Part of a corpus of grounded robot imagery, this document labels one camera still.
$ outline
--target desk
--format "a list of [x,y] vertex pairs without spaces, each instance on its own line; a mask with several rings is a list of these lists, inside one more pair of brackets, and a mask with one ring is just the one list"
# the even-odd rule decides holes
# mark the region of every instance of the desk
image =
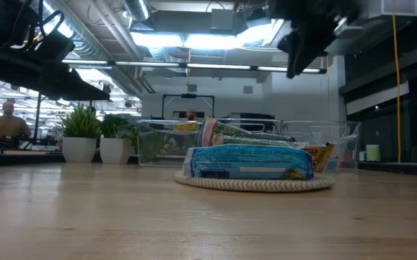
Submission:
[[417,259],[417,176],[361,170],[331,190],[253,194],[174,173],[0,167],[0,259]]

